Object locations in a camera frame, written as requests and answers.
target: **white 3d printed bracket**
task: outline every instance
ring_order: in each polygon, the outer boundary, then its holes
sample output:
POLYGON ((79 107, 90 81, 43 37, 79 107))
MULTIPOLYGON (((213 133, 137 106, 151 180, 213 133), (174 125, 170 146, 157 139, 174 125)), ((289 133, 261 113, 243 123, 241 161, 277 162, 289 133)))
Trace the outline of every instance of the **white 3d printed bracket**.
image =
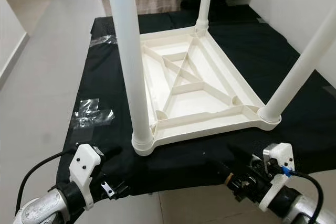
POLYGON ((265 106, 207 31, 210 0, 201 0, 196 26, 143 35, 135 0, 110 3, 132 144, 142 156, 156 146, 205 135, 272 130, 336 37, 334 9, 265 106))
MULTIPOLYGON (((293 149, 291 144, 280 143, 271 144, 263 151, 265 171, 268 173, 267 163, 273 158, 277 161, 279 167, 286 167, 289 170, 295 170, 293 149)), ((262 211, 267 211, 269 204, 277 196, 278 192, 287 183, 289 177, 286 174, 276 174, 274 179, 271 181, 271 188, 265 194, 263 199, 259 204, 259 208, 262 211)))
POLYGON ((93 207, 93 198, 90 192, 91 174, 100 161, 100 156, 89 144, 81 144, 69 166, 70 181, 74 181, 81 191, 86 203, 85 210, 90 210, 93 207))

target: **white plastic mount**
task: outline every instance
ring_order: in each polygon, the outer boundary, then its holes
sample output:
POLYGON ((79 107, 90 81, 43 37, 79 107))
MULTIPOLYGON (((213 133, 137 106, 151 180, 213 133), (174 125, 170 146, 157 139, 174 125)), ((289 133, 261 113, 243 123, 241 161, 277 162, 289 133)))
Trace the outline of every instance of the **white plastic mount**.
MULTIPOLYGON (((279 167, 286 167, 289 170, 295 170, 293 150, 290 144, 280 143, 273 144, 264 149, 264 162, 265 170, 267 172, 267 163, 271 158, 274 158, 278 162, 279 167)), ((259 208, 262 211, 267 211, 269 204, 278 194, 278 192, 283 188, 283 186, 288 181, 288 177, 285 174, 277 174, 274 176, 274 179, 271 181, 272 186, 269 191, 266 193, 264 198, 259 204, 259 208)))
POLYGON ((100 156, 89 144, 81 144, 70 164, 70 181, 74 181, 81 191, 86 203, 85 210, 93 207, 93 199, 90 192, 90 177, 93 169, 100 164, 100 156))

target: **clear tape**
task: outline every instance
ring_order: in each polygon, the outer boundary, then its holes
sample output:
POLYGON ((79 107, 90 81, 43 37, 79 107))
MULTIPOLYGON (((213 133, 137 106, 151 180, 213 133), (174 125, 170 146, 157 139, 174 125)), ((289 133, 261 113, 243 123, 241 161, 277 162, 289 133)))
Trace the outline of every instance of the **clear tape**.
POLYGON ((80 101, 78 112, 71 117, 70 127, 84 129, 108 125, 114 119, 112 110, 98 110, 99 98, 80 101))
POLYGON ((102 44, 102 43, 117 44, 117 38, 116 38, 115 35, 106 35, 106 36, 103 36, 103 37, 99 37, 97 39, 93 39, 90 42, 90 47, 93 47, 95 45, 99 45, 99 44, 102 44))

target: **baseboard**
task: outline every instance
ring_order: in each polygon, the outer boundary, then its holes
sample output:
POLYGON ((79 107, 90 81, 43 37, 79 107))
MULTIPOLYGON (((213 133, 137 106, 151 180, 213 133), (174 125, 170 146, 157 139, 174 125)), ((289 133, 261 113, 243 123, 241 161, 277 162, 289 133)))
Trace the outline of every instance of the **baseboard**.
POLYGON ((12 53, 11 57, 7 60, 6 65, 0 75, 0 90, 4 86, 8 76, 11 74, 12 69, 15 66, 15 63, 19 59, 23 49, 26 47, 27 43, 29 41, 29 35, 28 33, 25 33, 24 36, 22 36, 21 41, 16 46, 15 51, 12 53))

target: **black fabric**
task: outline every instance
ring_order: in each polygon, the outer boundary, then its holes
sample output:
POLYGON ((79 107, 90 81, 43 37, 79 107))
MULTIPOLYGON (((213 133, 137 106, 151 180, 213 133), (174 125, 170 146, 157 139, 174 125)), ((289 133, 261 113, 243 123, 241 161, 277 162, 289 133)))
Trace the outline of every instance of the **black fabric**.
MULTIPOLYGON (((247 6, 210 13, 209 32, 266 103, 299 55, 257 17, 247 6)), ((139 16, 139 26, 141 33, 150 33, 191 26, 196 18, 196 12, 150 14, 139 16)), ((112 18, 97 18, 91 33, 93 39, 114 34, 112 18)), ((329 86, 314 72, 273 131, 252 128, 212 135, 160 146, 150 156, 140 157, 131 145, 132 125, 118 46, 99 44, 89 49, 74 111, 80 100, 99 98, 99 109, 112 109, 116 117, 110 125, 93 130, 69 129, 64 149, 86 141, 98 146, 120 145, 121 154, 106 162, 102 171, 111 186, 129 178, 131 195, 220 184, 222 178, 208 161, 231 164, 234 156, 228 146, 232 145, 260 156, 270 143, 287 142, 293 146, 297 170, 335 169, 336 99, 325 89, 329 86)), ((57 182, 68 180, 70 162, 67 156, 61 159, 57 182)))

